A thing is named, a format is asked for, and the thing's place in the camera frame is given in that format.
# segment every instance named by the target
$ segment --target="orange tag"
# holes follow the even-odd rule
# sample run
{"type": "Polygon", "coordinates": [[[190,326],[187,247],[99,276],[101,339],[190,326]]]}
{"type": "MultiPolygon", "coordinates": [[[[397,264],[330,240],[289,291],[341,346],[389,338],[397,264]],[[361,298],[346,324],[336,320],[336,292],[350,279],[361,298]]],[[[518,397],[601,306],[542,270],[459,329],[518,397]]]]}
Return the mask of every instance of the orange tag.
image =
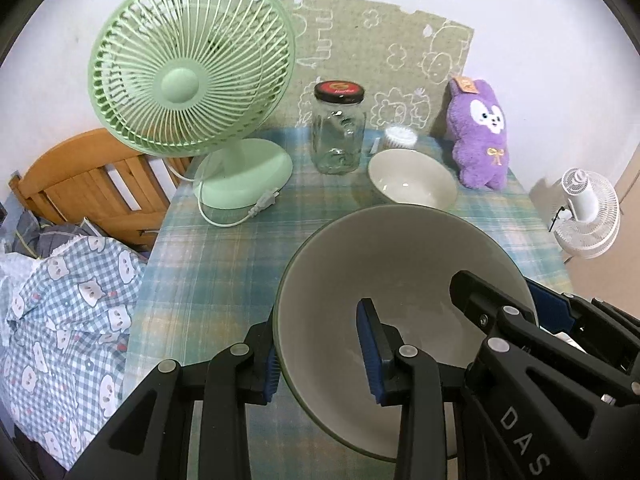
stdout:
{"type": "Polygon", "coordinates": [[[458,83],[458,86],[464,93],[466,94],[480,93],[476,88],[476,85],[474,84],[474,80],[471,79],[470,77],[466,77],[463,75],[455,75],[453,76],[453,79],[455,79],[456,83],[458,83]]]}

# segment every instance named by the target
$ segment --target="fan base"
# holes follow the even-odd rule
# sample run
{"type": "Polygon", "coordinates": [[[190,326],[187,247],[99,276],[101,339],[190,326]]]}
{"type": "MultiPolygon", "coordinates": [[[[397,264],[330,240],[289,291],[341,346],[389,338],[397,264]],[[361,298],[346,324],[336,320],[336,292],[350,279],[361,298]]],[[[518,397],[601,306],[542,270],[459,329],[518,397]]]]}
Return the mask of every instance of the fan base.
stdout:
{"type": "Polygon", "coordinates": [[[206,156],[195,175],[193,192],[215,209],[254,205],[265,191],[280,189],[293,170],[289,154],[275,142],[243,139],[228,142],[206,156]]]}

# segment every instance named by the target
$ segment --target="stuffed animal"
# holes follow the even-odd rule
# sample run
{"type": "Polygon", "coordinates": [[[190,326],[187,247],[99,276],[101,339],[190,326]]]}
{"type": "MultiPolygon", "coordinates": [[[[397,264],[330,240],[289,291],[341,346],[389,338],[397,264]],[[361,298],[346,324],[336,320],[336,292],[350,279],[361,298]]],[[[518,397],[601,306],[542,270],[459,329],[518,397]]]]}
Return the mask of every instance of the stuffed animal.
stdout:
{"type": "Polygon", "coordinates": [[[453,159],[460,182],[473,189],[503,189],[509,169],[507,129],[494,91],[486,81],[463,77],[452,79],[449,87],[447,127],[456,141],[453,159]]]}

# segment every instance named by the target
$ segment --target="white fan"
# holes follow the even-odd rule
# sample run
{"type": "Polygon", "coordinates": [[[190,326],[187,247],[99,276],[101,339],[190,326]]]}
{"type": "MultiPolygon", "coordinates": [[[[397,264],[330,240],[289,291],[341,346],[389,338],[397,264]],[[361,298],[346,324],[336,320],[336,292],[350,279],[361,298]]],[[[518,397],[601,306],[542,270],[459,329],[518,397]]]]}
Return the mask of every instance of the white fan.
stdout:
{"type": "Polygon", "coordinates": [[[562,207],[556,207],[552,229],[558,244],[572,256],[595,258],[616,240],[620,203],[616,190],[593,171],[571,168],[560,181],[562,207]]]}

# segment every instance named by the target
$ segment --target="fan center cap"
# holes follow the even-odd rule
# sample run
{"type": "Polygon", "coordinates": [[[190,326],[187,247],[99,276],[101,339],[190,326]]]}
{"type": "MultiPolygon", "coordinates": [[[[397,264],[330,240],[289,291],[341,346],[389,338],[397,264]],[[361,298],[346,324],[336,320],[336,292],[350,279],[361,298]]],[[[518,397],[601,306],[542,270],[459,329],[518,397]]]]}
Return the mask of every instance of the fan center cap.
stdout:
{"type": "Polygon", "coordinates": [[[183,104],[198,93],[200,81],[193,70],[184,67],[169,70],[160,83],[162,95],[169,102],[183,104]]]}

